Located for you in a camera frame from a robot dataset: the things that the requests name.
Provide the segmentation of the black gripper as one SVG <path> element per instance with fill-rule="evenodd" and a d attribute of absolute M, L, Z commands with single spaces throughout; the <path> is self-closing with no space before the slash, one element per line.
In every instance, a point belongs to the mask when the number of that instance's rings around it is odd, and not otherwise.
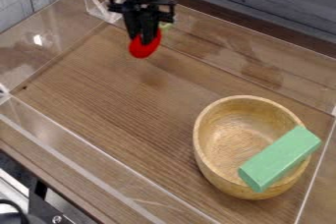
<path fill-rule="evenodd" d="M 147 45 L 158 35 L 159 21 L 175 22 L 175 7 L 174 0 L 110 0 L 109 11 L 125 14 L 126 28 L 131 39 L 139 35 L 142 26 L 142 43 Z"/>

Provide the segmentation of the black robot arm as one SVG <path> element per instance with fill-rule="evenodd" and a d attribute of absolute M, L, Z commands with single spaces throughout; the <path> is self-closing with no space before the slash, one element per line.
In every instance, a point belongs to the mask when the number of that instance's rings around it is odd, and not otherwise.
<path fill-rule="evenodd" d="M 110 0 L 109 11 L 125 16 L 131 39 L 149 45 L 159 36 L 159 24 L 175 23 L 174 0 Z"/>

